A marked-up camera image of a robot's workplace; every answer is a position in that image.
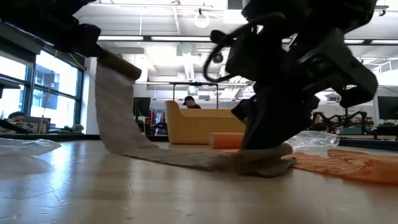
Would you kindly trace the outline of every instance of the orange foam cylinder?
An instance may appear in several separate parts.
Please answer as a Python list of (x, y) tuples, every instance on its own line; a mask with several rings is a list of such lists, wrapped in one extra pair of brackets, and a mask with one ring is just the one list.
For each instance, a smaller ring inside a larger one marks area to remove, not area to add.
[(243, 133), (210, 133), (209, 145), (212, 149), (239, 149)]

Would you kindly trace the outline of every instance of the cloth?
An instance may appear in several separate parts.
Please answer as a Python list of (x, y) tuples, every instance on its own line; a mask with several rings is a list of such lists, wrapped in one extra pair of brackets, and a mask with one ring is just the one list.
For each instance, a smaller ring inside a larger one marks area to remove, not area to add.
[(173, 166), (208, 171), (234, 171), (263, 177), (282, 175), (295, 159), (282, 160), (292, 153), (289, 145), (275, 149), (229, 154), (225, 152), (165, 150), (150, 142), (138, 128), (132, 114), (133, 79), (97, 65), (95, 79), (96, 115), (99, 135), (110, 152)]
[(328, 150), (329, 158), (295, 152), (296, 169), (344, 179), (398, 185), (398, 156), (372, 155), (341, 149)]

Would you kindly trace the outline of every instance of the clear plastic sheet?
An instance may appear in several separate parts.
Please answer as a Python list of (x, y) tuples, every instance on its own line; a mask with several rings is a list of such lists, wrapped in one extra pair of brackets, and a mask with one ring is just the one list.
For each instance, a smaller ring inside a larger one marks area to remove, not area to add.
[(10, 154), (23, 154), (27, 156), (40, 156), (61, 145), (57, 142), (38, 139), (38, 140), (15, 140), (0, 138), (0, 156)]
[(307, 151), (312, 149), (334, 149), (340, 139), (337, 134), (319, 131), (302, 131), (286, 141), (295, 151)]

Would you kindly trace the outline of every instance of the window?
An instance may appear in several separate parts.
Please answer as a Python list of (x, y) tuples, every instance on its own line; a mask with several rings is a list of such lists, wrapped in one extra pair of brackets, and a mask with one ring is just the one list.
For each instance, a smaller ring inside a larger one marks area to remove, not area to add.
[(54, 56), (41, 51), (36, 58), (35, 84), (76, 96), (78, 70)]
[(75, 118), (75, 104), (75, 99), (53, 93), (49, 93), (47, 97), (46, 91), (34, 89), (30, 115), (41, 117), (44, 113), (44, 117), (51, 118), (51, 123), (55, 124), (56, 128), (72, 127)]
[(0, 56), (0, 73), (19, 80), (26, 79), (27, 66)]
[(7, 118), (13, 112), (22, 111), (25, 86), (20, 85), (20, 90), (4, 89), (0, 99), (1, 119)]

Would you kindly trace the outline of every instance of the orange cloth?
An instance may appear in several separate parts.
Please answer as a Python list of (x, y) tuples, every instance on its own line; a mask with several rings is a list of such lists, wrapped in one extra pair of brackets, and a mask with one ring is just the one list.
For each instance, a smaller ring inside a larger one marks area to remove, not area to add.
[(243, 133), (210, 133), (209, 145), (212, 149), (239, 149)]
[(344, 179), (398, 185), (398, 156), (328, 150), (330, 158), (295, 152), (288, 157), (298, 161), (294, 168)]

